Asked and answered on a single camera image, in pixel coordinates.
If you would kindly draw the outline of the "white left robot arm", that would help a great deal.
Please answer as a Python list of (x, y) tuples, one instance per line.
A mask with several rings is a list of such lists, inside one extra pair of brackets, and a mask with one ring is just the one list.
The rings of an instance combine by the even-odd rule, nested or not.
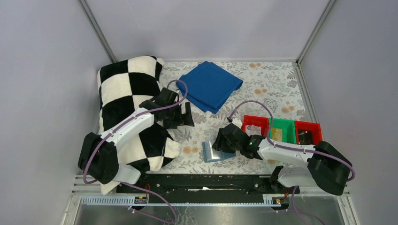
[(123, 184), (135, 184), (141, 175), (140, 170), (118, 160), (118, 153), (145, 129), (158, 121), (163, 121), (165, 128), (176, 129), (178, 126), (194, 126), (190, 102), (181, 109), (182, 100), (178, 94), (163, 88), (159, 95), (142, 102), (130, 116), (111, 129), (84, 138), (78, 167), (84, 172), (84, 182), (90, 184), (87, 175), (94, 182), (108, 184), (117, 181)]

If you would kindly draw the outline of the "blue leather card holder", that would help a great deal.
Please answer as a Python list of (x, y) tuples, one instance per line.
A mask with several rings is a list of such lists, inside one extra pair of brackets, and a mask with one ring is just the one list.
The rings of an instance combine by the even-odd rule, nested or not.
[(205, 163), (219, 162), (236, 156), (236, 153), (225, 153), (212, 148), (212, 142), (202, 143), (203, 156)]

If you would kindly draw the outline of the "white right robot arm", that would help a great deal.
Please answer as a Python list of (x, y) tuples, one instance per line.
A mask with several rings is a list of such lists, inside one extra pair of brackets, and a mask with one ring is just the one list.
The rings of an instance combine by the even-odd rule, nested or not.
[(261, 135), (248, 136), (229, 124), (219, 129), (212, 149), (288, 163), (288, 167), (274, 171), (276, 181), (286, 188), (317, 186), (329, 194), (342, 195), (347, 182), (355, 177), (352, 163), (326, 141), (317, 145), (283, 143)]

